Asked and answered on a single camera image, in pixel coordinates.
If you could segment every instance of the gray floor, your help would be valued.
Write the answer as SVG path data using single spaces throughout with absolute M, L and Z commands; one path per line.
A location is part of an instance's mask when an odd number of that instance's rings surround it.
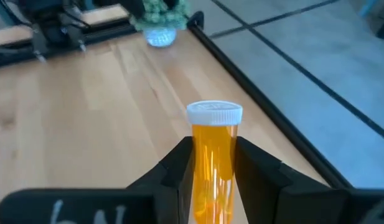
M 212 0 L 190 0 L 205 13 L 205 33 L 242 24 Z M 218 0 L 251 24 L 323 0 Z M 384 41 L 377 12 L 364 0 L 339 0 L 254 27 L 308 72 L 384 129 Z M 0 20 L 0 29 L 5 24 Z M 213 41 L 355 187 L 384 188 L 384 138 L 246 29 Z

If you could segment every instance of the green plant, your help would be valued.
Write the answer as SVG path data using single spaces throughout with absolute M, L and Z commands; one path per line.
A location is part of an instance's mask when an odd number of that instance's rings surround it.
M 178 3 L 169 9 L 163 0 L 143 0 L 145 14 L 140 19 L 131 16 L 130 23 L 136 30 L 147 28 L 165 27 L 186 29 L 189 7 L 186 0 L 178 0 Z

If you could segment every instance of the wooden table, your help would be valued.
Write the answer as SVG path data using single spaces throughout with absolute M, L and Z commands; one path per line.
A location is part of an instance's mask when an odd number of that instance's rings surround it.
M 29 187 L 126 187 L 190 135 L 185 107 L 198 100 L 243 105 L 239 135 L 324 182 L 200 42 L 181 31 L 166 49 L 134 34 L 47 63 L 0 68 L 0 199 Z M 247 223 L 238 194 L 234 223 Z

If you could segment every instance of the childproof cap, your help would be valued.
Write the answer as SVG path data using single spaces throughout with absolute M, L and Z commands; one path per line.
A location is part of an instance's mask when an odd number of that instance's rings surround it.
M 243 107 L 232 102 L 203 100 L 187 105 L 190 124 L 204 126 L 233 126 L 241 123 Z

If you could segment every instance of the white pot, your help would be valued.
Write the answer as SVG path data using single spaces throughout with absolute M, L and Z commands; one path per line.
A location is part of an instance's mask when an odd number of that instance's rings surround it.
M 153 47 L 168 47 L 176 36 L 175 28 L 148 28 L 143 30 L 146 41 Z

